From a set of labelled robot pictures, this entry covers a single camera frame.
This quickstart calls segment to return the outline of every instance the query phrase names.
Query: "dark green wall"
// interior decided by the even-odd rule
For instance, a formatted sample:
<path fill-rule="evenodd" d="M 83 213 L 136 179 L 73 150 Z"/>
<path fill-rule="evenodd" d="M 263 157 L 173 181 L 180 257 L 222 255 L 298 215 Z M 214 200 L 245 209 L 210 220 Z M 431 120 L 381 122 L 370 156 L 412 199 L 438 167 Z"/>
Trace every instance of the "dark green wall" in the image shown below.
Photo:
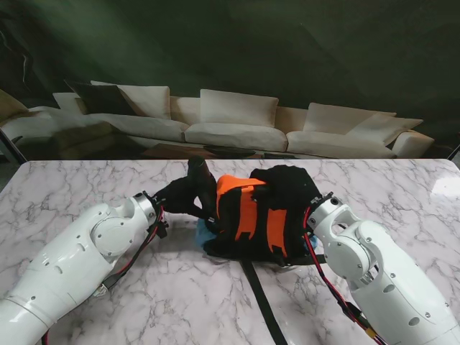
<path fill-rule="evenodd" d="M 63 78 L 396 111 L 454 144 L 458 0 L 10 0 L 49 92 Z"/>

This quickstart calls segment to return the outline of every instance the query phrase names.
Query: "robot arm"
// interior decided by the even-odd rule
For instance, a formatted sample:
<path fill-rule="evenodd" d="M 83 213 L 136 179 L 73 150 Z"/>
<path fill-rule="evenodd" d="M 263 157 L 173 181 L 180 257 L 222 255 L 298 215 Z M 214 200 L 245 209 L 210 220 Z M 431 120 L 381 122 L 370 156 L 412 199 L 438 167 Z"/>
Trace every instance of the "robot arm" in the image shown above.
<path fill-rule="evenodd" d="M 141 193 L 117 208 L 102 203 L 86 210 L 39 252 L 0 300 L 2 342 L 36 344 L 59 318 L 95 293 L 135 234 L 155 219 L 152 203 Z"/>
<path fill-rule="evenodd" d="M 459 345 L 460 326 L 424 271 L 385 229 L 356 217 L 337 198 L 324 198 L 308 218 L 330 268 L 346 279 L 372 328 L 397 345 Z M 340 225 L 343 231 L 333 232 Z M 377 274 L 370 270 L 376 267 Z"/>

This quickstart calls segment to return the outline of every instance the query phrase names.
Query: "throw pillow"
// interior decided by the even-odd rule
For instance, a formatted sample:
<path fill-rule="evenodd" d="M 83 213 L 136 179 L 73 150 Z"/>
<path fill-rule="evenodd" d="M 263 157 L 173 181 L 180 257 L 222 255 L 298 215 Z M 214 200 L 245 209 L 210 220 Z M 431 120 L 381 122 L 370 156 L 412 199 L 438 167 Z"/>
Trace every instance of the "throw pillow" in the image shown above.
<path fill-rule="evenodd" d="M 418 119 L 400 119 L 375 114 L 354 127 L 346 136 L 373 142 L 384 142 L 385 146 L 387 146 L 401 133 L 414 128 L 422 122 L 423 120 Z"/>
<path fill-rule="evenodd" d="M 64 80 L 83 100 L 88 114 L 118 114 L 136 116 L 134 110 L 116 86 L 95 86 Z"/>
<path fill-rule="evenodd" d="M 15 97 L 10 96 L 3 90 L 0 90 L 0 123 L 13 115 L 27 113 L 28 111 L 29 109 L 15 99 Z"/>
<path fill-rule="evenodd" d="M 93 85 L 116 85 L 91 81 Z M 138 116 L 171 120 L 170 88 L 167 86 L 116 85 Z"/>
<path fill-rule="evenodd" d="M 201 121 L 274 127 L 278 98 L 201 90 Z"/>
<path fill-rule="evenodd" d="M 377 113 L 388 117 L 396 115 L 396 113 L 310 103 L 303 130 L 309 132 L 346 134 L 365 119 Z"/>

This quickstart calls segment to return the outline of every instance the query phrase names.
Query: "sofa cushion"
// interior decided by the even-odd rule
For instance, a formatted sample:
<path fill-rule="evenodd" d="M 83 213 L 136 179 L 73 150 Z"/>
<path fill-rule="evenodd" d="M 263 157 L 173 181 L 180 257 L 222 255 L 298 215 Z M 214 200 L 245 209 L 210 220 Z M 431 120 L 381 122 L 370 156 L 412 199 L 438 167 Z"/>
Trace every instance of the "sofa cushion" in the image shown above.
<path fill-rule="evenodd" d="M 246 124 L 194 124 L 185 131 L 185 140 L 196 144 L 281 152 L 288 144 L 279 129 Z"/>
<path fill-rule="evenodd" d="M 97 86 L 77 83 L 70 80 L 64 81 L 83 100 L 88 114 L 109 113 L 136 115 L 116 86 Z"/>
<path fill-rule="evenodd" d="M 81 99 L 75 92 L 54 93 L 53 97 L 55 98 L 59 108 L 62 110 L 82 115 L 86 115 L 88 113 L 85 102 L 83 102 L 83 99 Z"/>
<path fill-rule="evenodd" d="M 288 152 L 330 158 L 394 158 L 395 154 L 383 142 L 320 132 L 291 132 L 287 134 Z"/>
<path fill-rule="evenodd" d="M 120 132 L 149 139 L 184 142 L 183 132 L 187 124 L 152 117 L 126 116 L 113 114 L 91 114 L 90 117 L 110 123 Z"/>
<path fill-rule="evenodd" d="M 354 127 L 346 135 L 371 141 L 384 142 L 388 145 L 403 132 L 421 124 L 423 120 L 401 119 L 375 114 Z"/>
<path fill-rule="evenodd" d="M 27 113 L 28 111 L 27 107 L 16 100 L 15 97 L 0 90 L 0 122 L 3 122 L 10 116 Z"/>
<path fill-rule="evenodd" d="M 116 85 L 91 81 L 93 85 Z M 170 88 L 167 86 L 116 85 L 137 116 L 171 120 Z"/>
<path fill-rule="evenodd" d="M 112 126 L 89 116 L 68 114 L 60 109 L 43 111 L 41 117 L 21 117 L 1 126 L 10 139 L 16 137 L 52 137 L 59 147 L 65 148 L 112 133 Z"/>
<path fill-rule="evenodd" d="M 275 126 L 278 98 L 203 89 L 200 101 L 202 122 Z"/>
<path fill-rule="evenodd" d="M 200 120 L 199 97 L 170 97 L 171 119 L 184 124 L 198 124 Z"/>
<path fill-rule="evenodd" d="M 305 125 L 307 114 L 307 109 L 278 106 L 276 108 L 275 128 L 283 133 L 301 131 Z"/>
<path fill-rule="evenodd" d="M 396 113 L 385 113 L 364 109 L 347 108 L 344 106 L 327 106 L 310 103 L 308 116 L 303 127 L 304 131 L 346 134 L 355 126 L 374 114 L 395 116 Z"/>

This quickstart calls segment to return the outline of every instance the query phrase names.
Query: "black strap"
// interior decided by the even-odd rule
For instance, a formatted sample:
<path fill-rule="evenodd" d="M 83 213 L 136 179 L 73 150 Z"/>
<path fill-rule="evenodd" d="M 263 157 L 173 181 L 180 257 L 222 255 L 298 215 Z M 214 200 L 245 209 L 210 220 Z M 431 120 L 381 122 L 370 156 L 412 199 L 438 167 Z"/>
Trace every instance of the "black strap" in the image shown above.
<path fill-rule="evenodd" d="M 241 267 L 243 267 L 244 274 L 251 285 L 252 291 L 254 291 L 257 304 L 259 304 L 260 311 L 262 312 L 262 316 L 267 324 L 268 331 L 272 335 L 273 341 L 276 345 L 288 345 L 278 322 L 276 322 L 270 304 L 268 303 L 267 296 L 265 296 L 254 266 L 252 266 L 252 262 L 249 260 L 242 260 L 240 263 Z"/>

